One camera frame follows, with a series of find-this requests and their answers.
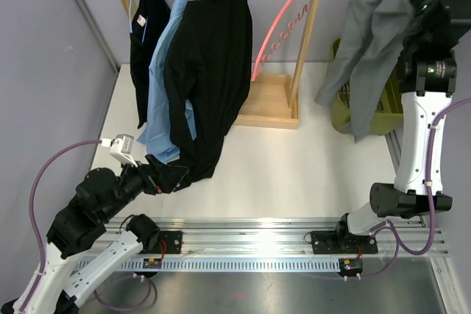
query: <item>light blue shirt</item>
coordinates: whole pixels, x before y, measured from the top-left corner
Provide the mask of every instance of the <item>light blue shirt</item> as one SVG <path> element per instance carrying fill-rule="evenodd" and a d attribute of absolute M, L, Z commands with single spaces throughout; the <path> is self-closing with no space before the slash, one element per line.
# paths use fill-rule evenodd
<path fill-rule="evenodd" d="M 171 40 L 182 21 L 186 3 L 193 0 L 175 0 L 171 7 L 170 20 L 160 35 L 149 66 L 149 103 L 147 125 L 138 142 L 146 146 L 147 153 L 167 163 L 180 154 L 180 149 L 170 140 L 169 98 L 163 83 L 163 68 Z M 196 138 L 193 106 L 185 102 L 185 116 L 191 137 Z"/>

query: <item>clothes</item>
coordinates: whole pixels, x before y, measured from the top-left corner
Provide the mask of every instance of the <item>clothes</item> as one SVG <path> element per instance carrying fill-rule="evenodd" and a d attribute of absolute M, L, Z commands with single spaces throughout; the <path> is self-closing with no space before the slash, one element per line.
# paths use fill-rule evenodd
<path fill-rule="evenodd" d="M 188 182 L 213 176 L 224 136 L 250 88 L 252 17 L 247 0 L 189 1 L 167 54 L 171 141 Z M 196 139 L 185 119 L 193 104 Z"/>
<path fill-rule="evenodd" d="M 355 141 L 369 134 L 413 16 L 409 0 L 352 0 L 348 4 L 339 50 L 315 101 L 329 105 L 350 79 L 351 122 L 345 128 L 351 129 Z"/>
<path fill-rule="evenodd" d="M 139 0 L 138 10 L 132 19 L 130 66 L 138 104 L 138 129 L 147 121 L 150 60 L 169 19 L 170 7 L 165 0 Z"/>
<path fill-rule="evenodd" d="M 170 21 L 152 55 L 149 66 L 149 106 L 147 107 L 147 126 L 138 142 L 146 145 L 148 154 L 153 154 L 159 161 L 167 163 L 180 154 L 180 150 L 170 140 L 169 100 L 163 84 L 163 67 L 174 33 L 182 20 L 187 2 L 193 0 L 175 0 L 171 7 Z M 185 117 L 188 121 L 191 137 L 196 137 L 194 112 L 190 101 L 185 102 Z"/>

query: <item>clothing rack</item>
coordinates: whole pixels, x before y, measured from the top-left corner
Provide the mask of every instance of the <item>clothing rack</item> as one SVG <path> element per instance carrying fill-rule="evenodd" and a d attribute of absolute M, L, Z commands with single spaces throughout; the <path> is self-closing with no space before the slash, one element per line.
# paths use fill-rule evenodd
<path fill-rule="evenodd" d="M 130 0 L 121 0 L 129 14 Z M 131 16 L 137 10 L 132 0 Z M 298 90 L 302 67 L 312 35 L 319 0 L 309 1 L 308 15 L 293 75 L 259 73 L 250 86 L 249 97 L 242 106 L 235 124 L 282 129 L 296 129 L 299 123 Z"/>

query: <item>laundry basket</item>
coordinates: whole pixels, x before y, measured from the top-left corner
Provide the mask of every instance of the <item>laundry basket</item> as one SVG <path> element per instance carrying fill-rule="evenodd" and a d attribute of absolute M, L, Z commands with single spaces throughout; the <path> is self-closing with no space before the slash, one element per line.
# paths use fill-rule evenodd
<path fill-rule="evenodd" d="M 332 44 L 332 58 L 335 58 L 340 40 Z M 332 126 L 342 134 L 348 134 L 350 131 L 344 128 L 344 125 L 350 122 L 350 83 L 347 82 L 337 93 L 336 98 L 330 106 L 330 117 Z M 386 135 L 392 132 L 396 126 L 403 121 L 403 106 L 400 103 L 399 79 L 396 75 L 396 69 L 386 83 L 381 94 L 376 113 L 371 121 L 371 135 Z"/>

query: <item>black garment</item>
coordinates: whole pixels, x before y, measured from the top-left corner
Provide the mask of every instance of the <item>black garment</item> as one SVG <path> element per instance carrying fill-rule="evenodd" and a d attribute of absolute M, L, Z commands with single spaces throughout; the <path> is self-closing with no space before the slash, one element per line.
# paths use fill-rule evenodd
<path fill-rule="evenodd" d="M 250 89 L 252 17 L 247 0 L 189 1 L 166 57 L 170 138 L 180 148 L 176 163 L 190 168 L 187 181 L 213 176 L 224 136 Z M 193 104 L 191 139 L 185 100 Z"/>
<path fill-rule="evenodd" d="M 138 11 L 132 19 L 130 66 L 138 103 L 138 128 L 147 122 L 149 64 L 157 41 L 169 19 L 170 8 L 165 0 L 139 0 Z"/>

